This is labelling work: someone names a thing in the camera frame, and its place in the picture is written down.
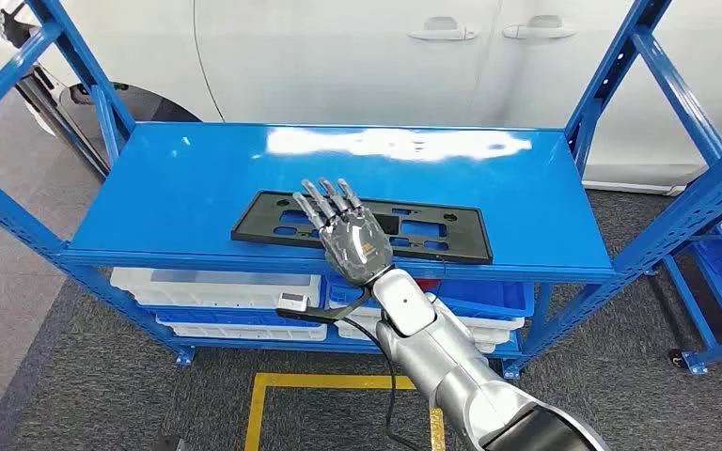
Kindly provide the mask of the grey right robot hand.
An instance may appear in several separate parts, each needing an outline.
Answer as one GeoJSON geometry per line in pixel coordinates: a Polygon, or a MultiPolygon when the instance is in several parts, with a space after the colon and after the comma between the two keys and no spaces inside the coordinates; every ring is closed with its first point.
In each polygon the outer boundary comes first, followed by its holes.
{"type": "Polygon", "coordinates": [[[345,179],[337,186],[325,178],[301,184],[306,191],[292,197],[316,228],[326,259],[350,284],[368,285],[393,267],[387,235],[345,179]]]}

